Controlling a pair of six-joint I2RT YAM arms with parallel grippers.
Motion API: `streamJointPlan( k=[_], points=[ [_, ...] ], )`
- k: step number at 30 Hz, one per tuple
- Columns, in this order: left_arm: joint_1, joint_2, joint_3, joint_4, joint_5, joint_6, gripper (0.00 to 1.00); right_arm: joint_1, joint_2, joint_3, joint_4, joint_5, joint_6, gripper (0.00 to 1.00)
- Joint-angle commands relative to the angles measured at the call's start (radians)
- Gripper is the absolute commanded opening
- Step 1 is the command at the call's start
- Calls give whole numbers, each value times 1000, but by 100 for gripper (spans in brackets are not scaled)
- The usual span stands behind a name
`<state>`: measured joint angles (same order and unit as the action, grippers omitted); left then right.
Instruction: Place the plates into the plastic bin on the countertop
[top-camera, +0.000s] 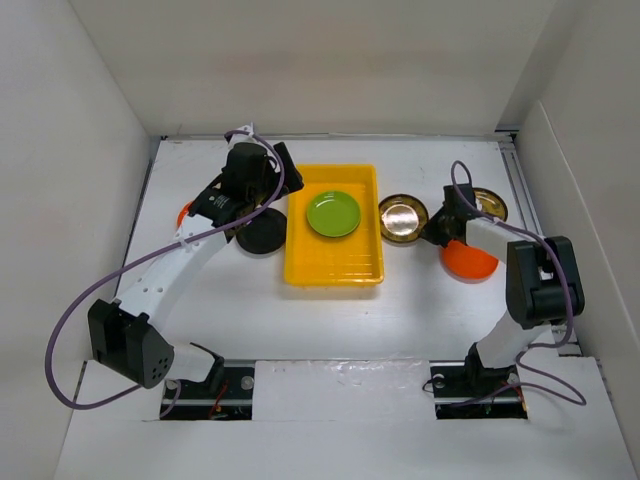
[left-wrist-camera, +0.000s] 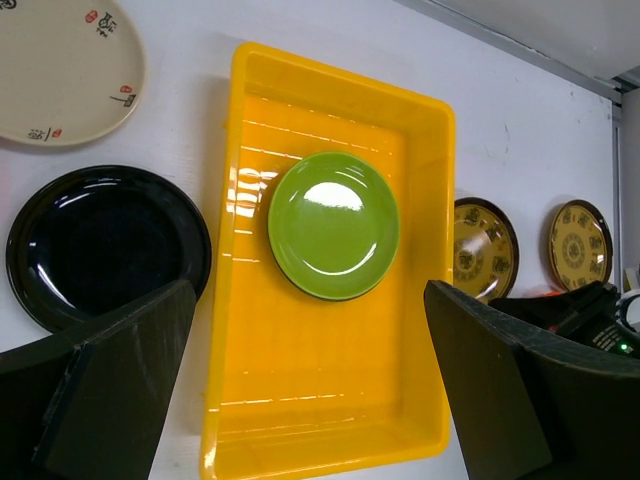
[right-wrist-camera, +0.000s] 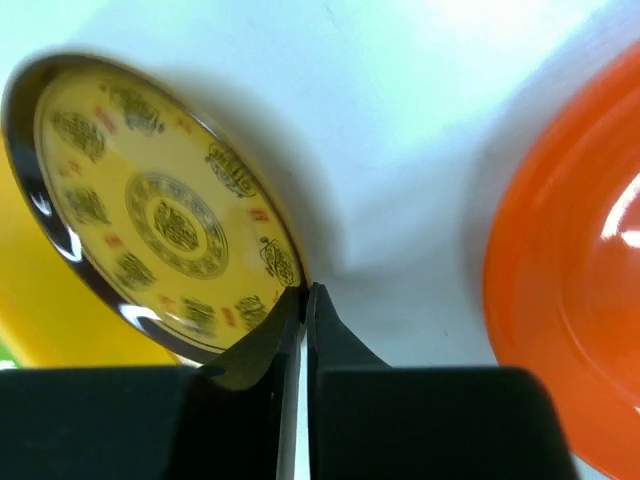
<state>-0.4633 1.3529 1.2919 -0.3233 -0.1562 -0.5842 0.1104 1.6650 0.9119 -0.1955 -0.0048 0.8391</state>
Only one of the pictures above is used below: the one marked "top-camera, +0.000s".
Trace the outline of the brown gold patterned plate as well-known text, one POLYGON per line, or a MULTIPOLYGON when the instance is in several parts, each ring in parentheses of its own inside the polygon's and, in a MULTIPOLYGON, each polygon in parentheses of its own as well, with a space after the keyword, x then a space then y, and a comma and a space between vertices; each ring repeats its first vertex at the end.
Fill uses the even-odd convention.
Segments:
POLYGON ((409 194, 384 198, 378 206, 382 237, 394 244, 415 242, 429 220, 425 205, 409 194))

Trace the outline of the green plate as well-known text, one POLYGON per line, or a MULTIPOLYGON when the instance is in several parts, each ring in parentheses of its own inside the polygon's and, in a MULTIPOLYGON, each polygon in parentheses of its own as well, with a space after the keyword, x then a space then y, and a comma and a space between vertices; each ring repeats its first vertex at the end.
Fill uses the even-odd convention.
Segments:
POLYGON ((348 193, 329 190, 316 195, 306 210, 309 226, 319 235, 340 238, 354 232, 361 221, 359 203, 348 193))

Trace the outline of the orange plate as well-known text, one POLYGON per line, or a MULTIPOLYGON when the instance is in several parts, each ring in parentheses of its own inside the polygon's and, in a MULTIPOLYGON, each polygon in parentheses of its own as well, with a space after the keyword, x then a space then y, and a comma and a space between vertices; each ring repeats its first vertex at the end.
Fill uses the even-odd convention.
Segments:
POLYGON ((440 250, 445 269, 465 281, 483 281, 498 268, 499 260, 488 253, 456 240, 440 250))
POLYGON ((186 203, 184 205, 184 207, 179 212, 179 214, 178 214, 178 216, 176 218, 176 227, 177 228, 179 228, 182 225, 182 222, 183 222, 184 218, 189 214, 190 207, 191 207, 191 202, 188 202, 188 203, 186 203))

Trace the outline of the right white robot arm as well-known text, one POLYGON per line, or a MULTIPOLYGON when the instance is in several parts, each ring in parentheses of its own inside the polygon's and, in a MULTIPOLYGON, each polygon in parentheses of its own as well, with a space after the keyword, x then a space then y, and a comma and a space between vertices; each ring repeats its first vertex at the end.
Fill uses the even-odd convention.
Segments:
POLYGON ((462 369, 468 403, 506 390, 528 351, 558 349, 568 342, 585 296, 571 241, 542 238, 480 211, 469 183, 444 187, 442 207, 420 236, 448 247, 457 241, 496 258, 506 267, 506 311, 493 329, 470 347, 462 369))

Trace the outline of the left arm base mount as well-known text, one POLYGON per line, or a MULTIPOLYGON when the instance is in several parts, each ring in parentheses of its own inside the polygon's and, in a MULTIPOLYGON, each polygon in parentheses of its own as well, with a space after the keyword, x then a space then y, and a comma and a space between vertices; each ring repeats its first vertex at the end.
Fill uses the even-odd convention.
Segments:
POLYGON ((250 421, 255 386, 254 363, 231 363, 222 379, 210 391, 207 386, 186 380, 180 389, 165 384, 160 405, 164 421, 250 421))

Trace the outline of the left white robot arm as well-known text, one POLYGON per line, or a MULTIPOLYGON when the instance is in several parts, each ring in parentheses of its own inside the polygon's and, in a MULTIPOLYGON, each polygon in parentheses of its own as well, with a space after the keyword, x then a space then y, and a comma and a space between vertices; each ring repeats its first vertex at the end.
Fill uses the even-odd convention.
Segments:
POLYGON ((224 360, 189 343, 172 345, 162 332, 175 304, 205 264, 271 201, 303 187, 303 178, 282 142, 264 146, 232 141, 221 173, 190 203, 172 250, 112 301, 88 311, 93 358, 151 389, 163 380, 185 380, 201 396, 222 387, 224 360))

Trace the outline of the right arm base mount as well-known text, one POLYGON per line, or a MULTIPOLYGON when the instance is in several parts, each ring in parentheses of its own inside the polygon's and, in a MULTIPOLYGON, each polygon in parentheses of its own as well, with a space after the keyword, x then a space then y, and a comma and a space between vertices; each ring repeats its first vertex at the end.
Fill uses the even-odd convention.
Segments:
POLYGON ((430 365, 423 391, 434 399, 438 420, 521 419, 528 414, 514 367, 472 380, 460 362, 430 365))

